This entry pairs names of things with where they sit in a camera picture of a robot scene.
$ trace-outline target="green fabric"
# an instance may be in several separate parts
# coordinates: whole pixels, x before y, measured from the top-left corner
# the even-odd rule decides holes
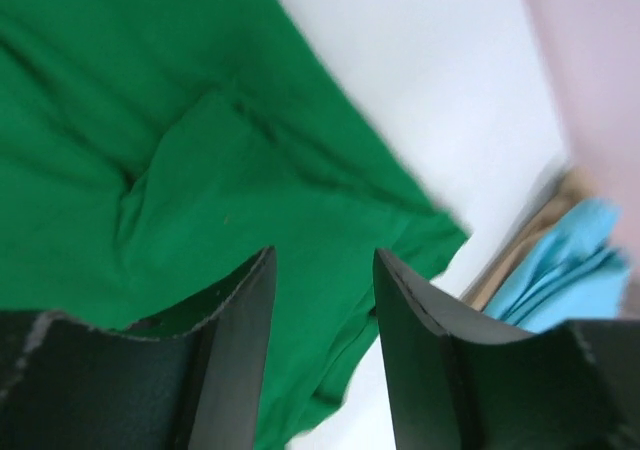
[[[463,242],[276,0],[0,0],[0,43],[0,307],[122,329],[275,245],[256,448],[340,405],[374,248]]]

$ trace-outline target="beige fabric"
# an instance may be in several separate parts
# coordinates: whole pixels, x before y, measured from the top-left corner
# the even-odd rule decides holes
[[[567,172],[551,200],[522,228],[462,300],[476,310],[483,310],[511,272],[558,220],[580,201],[593,196],[590,188],[579,169]]]

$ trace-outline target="light blue towel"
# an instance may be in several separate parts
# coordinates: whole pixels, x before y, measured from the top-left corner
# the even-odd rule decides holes
[[[484,313],[531,332],[567,318],[617,314],[631,269],[607,244],[619,211],[592,198],[576,205],[504,282]]]

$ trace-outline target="white background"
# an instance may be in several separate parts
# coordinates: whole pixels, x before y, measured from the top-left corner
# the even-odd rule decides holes
[[[438,281],[459,296],[567,159],[522,0],[281,2],[400,160],[472,232]],[[291,447],[395,448],[379,341],[344,408]]]

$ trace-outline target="black panel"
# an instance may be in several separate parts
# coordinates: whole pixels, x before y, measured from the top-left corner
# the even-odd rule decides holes
[[[530,335],[374,261],[399,450],[640,448],[640,322]]]

